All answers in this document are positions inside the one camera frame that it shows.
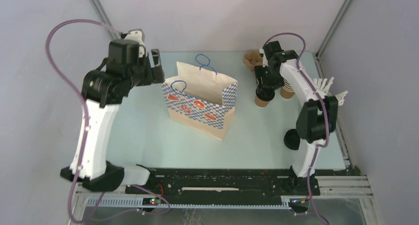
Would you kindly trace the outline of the black plastic cup lid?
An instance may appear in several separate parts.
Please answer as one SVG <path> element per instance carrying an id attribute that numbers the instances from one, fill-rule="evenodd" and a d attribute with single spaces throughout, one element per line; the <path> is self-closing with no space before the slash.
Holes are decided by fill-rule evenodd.
<path id="1" fill-rule="evenodd" d="M 275 90 L 272 88 L 257 88 L 255 95 L 258 100 L 270 102 L 275 97 Z"/>

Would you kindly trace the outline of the blue checkered paper bag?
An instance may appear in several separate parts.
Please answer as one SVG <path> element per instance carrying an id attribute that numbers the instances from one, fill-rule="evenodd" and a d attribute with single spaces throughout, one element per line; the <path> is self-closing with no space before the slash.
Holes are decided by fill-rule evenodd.
<path id="1" fill-rule="evenodd" d="M 177 62 L 162 91 L 172 120 L 223 140 L 234 118 L 238 81 L 211 67 Z"/>

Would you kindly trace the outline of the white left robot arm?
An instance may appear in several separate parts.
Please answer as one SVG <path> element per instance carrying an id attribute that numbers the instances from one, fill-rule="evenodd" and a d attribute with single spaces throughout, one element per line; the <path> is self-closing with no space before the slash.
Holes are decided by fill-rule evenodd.
<path id="1" fill-rule="evenodd" d="M 108 50 L 99 67 L 83 79 L 79 143 L 72 163 L 61 169 L 60 176 L 92 192 L 110 192 L 135 184 L 148 194 L 156 187 L 148 168 L 114 165 L 106 159 L 106 153 L 115 116 L 130 90 L 164 82 L 160 51 L 147 51 L 133 40 L 111 41 Z"/>

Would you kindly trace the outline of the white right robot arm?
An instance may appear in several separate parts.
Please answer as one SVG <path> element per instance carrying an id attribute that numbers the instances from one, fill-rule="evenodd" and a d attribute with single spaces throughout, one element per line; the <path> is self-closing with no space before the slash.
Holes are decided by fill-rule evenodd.
<path id="1" fill-rule="evenodd" d="M 322 147 L 335 130 L 338 99 L 321 91 L 308 76 L 294 50 L 283 50 L 278 41 L 268 42 L 259 50 L 261 65 L 254 67 L 256 79 L 255 103 L 265 107 L 275 90 L 290 84 L 297 96 L 301 111 L 296 121 L 300 138 L 299 155 L 292 165 L 295 174 L 287 181 L 288 190 L 301 194 L 307 188 L 304 177 L 314 174 L 314 165 Z"/>

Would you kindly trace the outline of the brown paper cup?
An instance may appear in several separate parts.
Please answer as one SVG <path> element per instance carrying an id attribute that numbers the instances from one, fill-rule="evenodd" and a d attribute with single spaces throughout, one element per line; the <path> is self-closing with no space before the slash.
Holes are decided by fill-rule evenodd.
<path id="1" fill-rule="evenodd" d="M 275 97 L 275 91 L 271 88 L 256 89 L 254 102 L 258 107 L 266 107 Z"/>

